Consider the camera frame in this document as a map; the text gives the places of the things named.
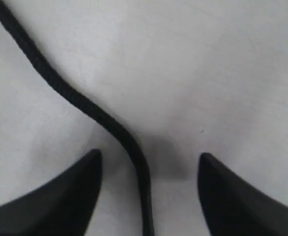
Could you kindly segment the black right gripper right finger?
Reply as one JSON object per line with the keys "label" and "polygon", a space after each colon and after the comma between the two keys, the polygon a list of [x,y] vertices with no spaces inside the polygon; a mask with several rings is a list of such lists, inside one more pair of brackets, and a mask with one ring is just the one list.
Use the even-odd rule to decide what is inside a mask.
{"label": "black right gripper right finger", "polygon": [[288,206],[240,178],[210,153],[198,165],[198,194],[212,236],[288,236]]}

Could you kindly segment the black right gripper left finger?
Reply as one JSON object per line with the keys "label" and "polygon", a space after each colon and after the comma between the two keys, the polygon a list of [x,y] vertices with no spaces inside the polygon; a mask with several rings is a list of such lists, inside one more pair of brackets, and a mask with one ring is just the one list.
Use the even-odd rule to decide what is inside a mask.
{"label": "black right gripper left finger", "polygon": [[102,183],[102,155],[92,149],[56,178],[0,206],[0,236],[83,236]]}

